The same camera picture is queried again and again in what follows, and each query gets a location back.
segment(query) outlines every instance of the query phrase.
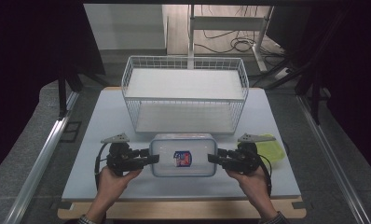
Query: container lid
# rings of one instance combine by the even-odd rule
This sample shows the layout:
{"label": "container lid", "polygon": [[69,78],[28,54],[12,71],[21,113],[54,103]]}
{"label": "container lid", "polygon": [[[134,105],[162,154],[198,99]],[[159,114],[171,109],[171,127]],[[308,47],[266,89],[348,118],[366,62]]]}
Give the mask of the container lid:
{"label": "container lid", "polygon": [[150,154],[159,154],[152,164],[155,176],[212,176],[216,165],[208,162],[217,144],[208,133],[158,134],[150,144]]}

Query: human hand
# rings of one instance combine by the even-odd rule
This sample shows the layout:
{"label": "human hand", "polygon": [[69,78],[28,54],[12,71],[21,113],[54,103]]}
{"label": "human hand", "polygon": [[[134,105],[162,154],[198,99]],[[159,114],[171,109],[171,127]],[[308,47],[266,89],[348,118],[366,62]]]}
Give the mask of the human hand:
{"label": "human hand", "polygon": [[142,170],[130,171],[126,175],[117,176],[112,170],[105,166],[99,174],[98,193],[86,214],[86,218],[93,222],[100,223],[105,212],[124,192],[128,183],[141,172]]}
{"label": "human hand", "polygon": [[263,221],[271,220],[278,215],[268,196],[267,180],[261,167],[248,175],[229,170],[226,172],[230,177],[238,180],[241,190],[257,209]]}

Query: gray carpet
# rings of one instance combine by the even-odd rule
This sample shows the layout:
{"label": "gray carpet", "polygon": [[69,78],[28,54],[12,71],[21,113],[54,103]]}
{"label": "gray carpet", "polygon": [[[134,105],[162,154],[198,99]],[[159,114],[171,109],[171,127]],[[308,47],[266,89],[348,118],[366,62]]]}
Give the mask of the gray carpet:
{"label": "gray carpet", "polygon": [[[103,79],[113,83],[113,86],[118,86],[126,63],[125,59],[128,56],[128,53],[106,52],[103,55],[103,61],[107,76]],[[245,62],[248,74],[258,75],[253,60],[245,59]],[[64,222],[57,217],[58,203],[61,200],[83,134],[88,127],[90,115],[103,88],[84,76],[81,78],[84,89],[76,101],[74,114],[68,127],[69,132],[62,135],[62,141],[57,145],[52,155],[22,223]],[[274,79],[275,77],[268,77],[260,82],[260,85]],[[292,223],[307,224],[357,223],[310,130],[300,104],[292,93],[294,83],[296,80],[275,91],[268,92],[272,113],[277,121],[282,139],[289,148],[289,159],[307,207],[305,218],[291,221]],[[42,89],[40,103],[33,117],[0,166],[0,223],[5,220],[8,210],[14,203],[58,116],[57,97],[56,83],[51,83]],[[321,126],[330,144],[340,159],[348,178],[357,189],[367,214],[371,218],[371,168],[332,118],[325,102],[321,102],[320,118]],[[76,128],[79,130],[78,134],[74,132]]]}

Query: metal rail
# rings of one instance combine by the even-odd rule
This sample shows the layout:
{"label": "metal rail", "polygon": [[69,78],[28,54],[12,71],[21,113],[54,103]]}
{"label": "metal rail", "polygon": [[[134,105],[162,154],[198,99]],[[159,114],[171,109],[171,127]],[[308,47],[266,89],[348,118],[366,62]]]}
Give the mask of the metal rail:
{"label": "metal rail", "polygon": [[330,166],[331,171],[337,180],[339,188],[342,190],[345,200],[349,204],[349,208],[354,214],[357,223],[371,223],[367,213],[364,210],[363,203],[361,202],[357,191],[354,189],[354,186],[351,184],[345,172],[343,171],[342,166],[337,160],[334,150],[331,148],[327,138],[325,137],[321,126],[317,125],[311,116],[310,108],[306,98],[304,96],[297,96],[297,100],[302,107],[310,128],[313,131],[320,148],[322,149],[323,155],[327,159],[328,165]]}
{"label": "metal rail", "polygon": [[40,151],[39,156],[34,163],[34,166],[23,183],[22,189],[17,196],[17,199],[13,203],[10,211],[7,214],[7,217],[4,223],[20,223],[23,215],[25,214],[26,209],[28,208],[29,202],[34,196],[34,192],[45,172],[49,160],[54,152],[63,132],[64,127],[66,126],[72,108],[76,102],[78,93],[72,92],[67,100],[67,113],[64,115],[62,120],[57,120],[49,134],[46,143]]}

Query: wire rack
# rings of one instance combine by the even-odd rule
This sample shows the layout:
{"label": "wire rack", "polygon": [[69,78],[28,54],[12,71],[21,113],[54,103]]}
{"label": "wire rack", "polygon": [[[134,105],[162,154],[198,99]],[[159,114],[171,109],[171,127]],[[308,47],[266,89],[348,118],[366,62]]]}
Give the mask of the wire rack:
{"label": "wire rack", "polygon": [[234,133],[249,90],[239,58],[131,56],[121,85],[137,133]]}

